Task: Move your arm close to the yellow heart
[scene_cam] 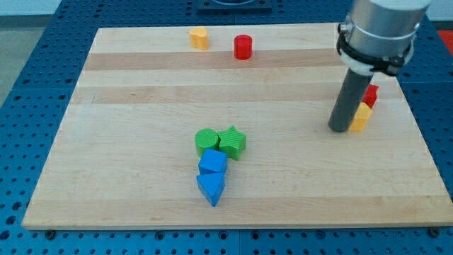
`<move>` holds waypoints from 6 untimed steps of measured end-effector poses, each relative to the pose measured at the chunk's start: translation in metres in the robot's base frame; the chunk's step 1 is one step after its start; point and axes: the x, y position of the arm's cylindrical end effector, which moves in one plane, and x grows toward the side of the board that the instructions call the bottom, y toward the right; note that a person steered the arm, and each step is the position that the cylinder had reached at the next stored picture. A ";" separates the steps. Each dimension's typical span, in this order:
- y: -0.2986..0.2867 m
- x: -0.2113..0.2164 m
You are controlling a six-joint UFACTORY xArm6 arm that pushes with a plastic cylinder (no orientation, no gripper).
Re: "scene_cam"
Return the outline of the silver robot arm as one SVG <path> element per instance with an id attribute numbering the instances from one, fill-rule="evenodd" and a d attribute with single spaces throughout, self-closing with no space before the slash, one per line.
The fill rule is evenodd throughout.
<path id="1" fill-rule="evenodd" d="M 413 56 L 415 34 L 431 0 L 354 0 L 338 24 L 337 51 L 362 76 L 397 75 Z"/>

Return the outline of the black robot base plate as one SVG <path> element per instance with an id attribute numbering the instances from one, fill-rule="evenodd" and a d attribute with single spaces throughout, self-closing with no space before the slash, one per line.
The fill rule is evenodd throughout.
<path id="1" fill-rule="evenodd" d="M 271 0 L 197 0 L 194 1 L 197 12 L 215 11 L 271 11 Z"/>

